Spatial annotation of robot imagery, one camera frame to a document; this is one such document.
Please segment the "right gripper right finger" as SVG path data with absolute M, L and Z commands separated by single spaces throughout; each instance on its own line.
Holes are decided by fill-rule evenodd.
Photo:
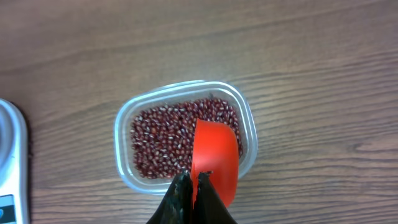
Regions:
M 201 172 L 198 175 L 192 222 L 194 224 L 237 224 L 213 187 L 209 172 Z

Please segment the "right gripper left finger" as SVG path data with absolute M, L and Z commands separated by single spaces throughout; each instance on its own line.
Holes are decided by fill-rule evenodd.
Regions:
M 190 172 L 177 174 L 157 210 L 147 224 L 189 224 L 192 212 L 193 184 Z

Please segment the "red scoop with blue handle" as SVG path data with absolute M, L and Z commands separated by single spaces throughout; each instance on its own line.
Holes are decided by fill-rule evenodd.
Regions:
M 193 201 L 200 172 L 210 173 L 210 182 L 223 205 L 230 206 L 236 195 L 239 152 L 236 135 L 228 125 L 201 119 L 196 122 L 191 166 Z

